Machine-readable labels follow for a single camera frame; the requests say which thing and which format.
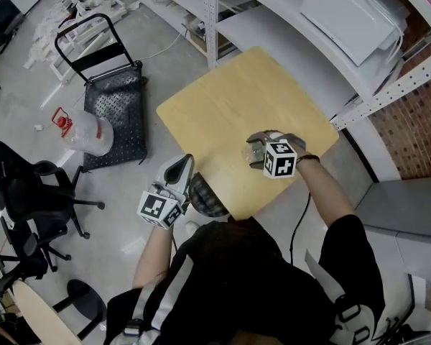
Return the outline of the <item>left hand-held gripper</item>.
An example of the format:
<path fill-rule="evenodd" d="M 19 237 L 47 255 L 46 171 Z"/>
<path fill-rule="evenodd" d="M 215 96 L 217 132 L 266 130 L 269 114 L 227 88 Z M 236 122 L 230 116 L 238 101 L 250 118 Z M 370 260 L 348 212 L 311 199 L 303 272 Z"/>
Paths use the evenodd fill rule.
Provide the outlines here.
<path fill-rule="evenodd" d="M 178 155 L 163 163 L 152 184 L 142 193 L 137 215 L 148 224 L 170 230 L 190 203 L 188 188 L 194 165 L 191 154 Z"/>

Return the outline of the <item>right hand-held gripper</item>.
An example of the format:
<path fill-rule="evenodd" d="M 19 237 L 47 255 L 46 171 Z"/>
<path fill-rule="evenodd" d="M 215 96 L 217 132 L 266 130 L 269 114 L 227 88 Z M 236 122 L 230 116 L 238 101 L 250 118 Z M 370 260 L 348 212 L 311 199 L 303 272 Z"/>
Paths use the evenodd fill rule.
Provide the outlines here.
<path fill-rule="evenodd" d="M 294 134 L 278 131 L 265 131 L 252 134 L 246 142 L 264 146 L 264 159 L 249 163 L 255 170 L 263 170 L 270 179 L 291 178 L 294 176 L 298 159 L 294 144 L 306 149 L 306 143 Z"/>

